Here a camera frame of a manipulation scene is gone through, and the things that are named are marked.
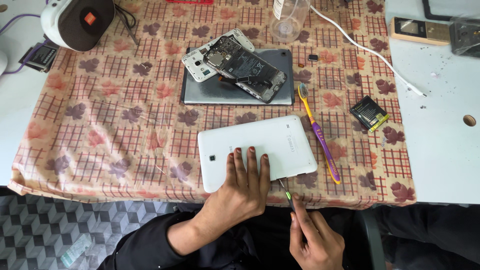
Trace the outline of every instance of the bottle label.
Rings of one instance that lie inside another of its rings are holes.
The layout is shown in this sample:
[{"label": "bottle label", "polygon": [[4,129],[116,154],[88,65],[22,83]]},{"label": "bottle label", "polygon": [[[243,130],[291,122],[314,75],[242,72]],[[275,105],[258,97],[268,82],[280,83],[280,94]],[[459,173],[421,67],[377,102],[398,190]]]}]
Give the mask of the bottle label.
[{"label": "bottle label", "polygon": [[275,15],[277,20],[280,20],[280,15],[282,14],[283,1],[284,0],[274,0],[273,3],[273,15]]}]

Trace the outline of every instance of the person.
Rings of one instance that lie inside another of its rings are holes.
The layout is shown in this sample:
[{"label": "person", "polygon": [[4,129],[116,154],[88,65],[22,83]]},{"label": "person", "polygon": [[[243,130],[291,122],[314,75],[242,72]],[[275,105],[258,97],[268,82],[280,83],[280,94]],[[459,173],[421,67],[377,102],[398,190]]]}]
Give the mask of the person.
[{"label": "person", "polygon": [[344,238],[319,211],[307,212],[298,194],[296,212],[265,206],[268,155],[258,172],[255,148],[247,151],[246,169],[240,148],[228,155],[225,182],[203,207],[179,205],[186,210],[152,219],[124,236],[98,269],[343,269]]},{"label": "person", "polygon": [[379,206],[385,259],[401,270],[479,270],[480,205]]}]

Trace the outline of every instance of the black sleeve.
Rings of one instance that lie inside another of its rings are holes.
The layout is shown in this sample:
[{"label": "black sleeve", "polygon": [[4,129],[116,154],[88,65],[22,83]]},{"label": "black sleeve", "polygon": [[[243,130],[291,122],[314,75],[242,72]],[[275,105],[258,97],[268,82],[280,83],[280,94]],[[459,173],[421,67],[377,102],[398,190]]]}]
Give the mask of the black sleeve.
[{"label": "black sleeve", "polygon": [[164,269],[182,263],[189,255],[180,256],[173,251],[167,240],[167,229],[194,215],[191,212],[181,212],[153,218],[140,229],[124,236],[113,254],[107,256],[98,269]]}]

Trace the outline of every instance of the portable speaker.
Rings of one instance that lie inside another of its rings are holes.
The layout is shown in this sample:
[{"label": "portable speaker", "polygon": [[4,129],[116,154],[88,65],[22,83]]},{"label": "portable speaker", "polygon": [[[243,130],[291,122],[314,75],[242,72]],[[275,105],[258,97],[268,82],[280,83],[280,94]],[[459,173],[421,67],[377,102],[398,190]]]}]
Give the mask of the portable speaker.
[{"label": "portable speaker", "polygon": [[76,51],[95,47],[115,17],[113,0],[50,0],[40,16],[48,38]]}]

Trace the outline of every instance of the white cable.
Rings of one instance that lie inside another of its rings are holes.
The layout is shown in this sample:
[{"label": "white cable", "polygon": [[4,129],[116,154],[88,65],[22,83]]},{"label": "white cable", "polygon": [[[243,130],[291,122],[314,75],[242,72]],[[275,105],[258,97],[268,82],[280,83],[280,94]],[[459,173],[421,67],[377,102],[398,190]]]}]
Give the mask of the white cable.
[{"label": "white cable", "polygon": [[349,37],[347,35],[347,33],[345,33],[345,31],[334,21],[330,20],[329,18],[327,18],[326,16],[322,15],[320,12],[318,12],[318,10],[316,10],[313,6],[310,6],[310,8],[315,11],[320,17],[326,19],[327,21],[331,22],[333,25],[335,25],[339,30],[340,32],[342,32],[342,34],[351,42],[353,43],[353,45],[359,47],[360,49],[364,49],[366,51],[369,51],[371,53],[373,53],[374,55],[378,56],[380,59],[382,59],[385,64],[393,71],[393,73],[397,76],[397,78],[399,78],[402,82],[404,82],[406,85],[407,85],[407,88],[409,91],[413,91],[415,93],[417,93],[419,96],[423,96],[423,97],[427,97],[427,95],[423,94],[420,90],[418,90],[415,86],[413,86],[411,83],[407,82],[395,69],[393,69],[393,66],[390,65],[390,63],[387,61],[387,59],[385,59],[385,57],[383,57],[382,55],[380,55],[378,52],[374,51],[374,50],[371,50],[369,48],[366,48],[360,44],[358,44],[357,42],[355,42],[351,37]]}]

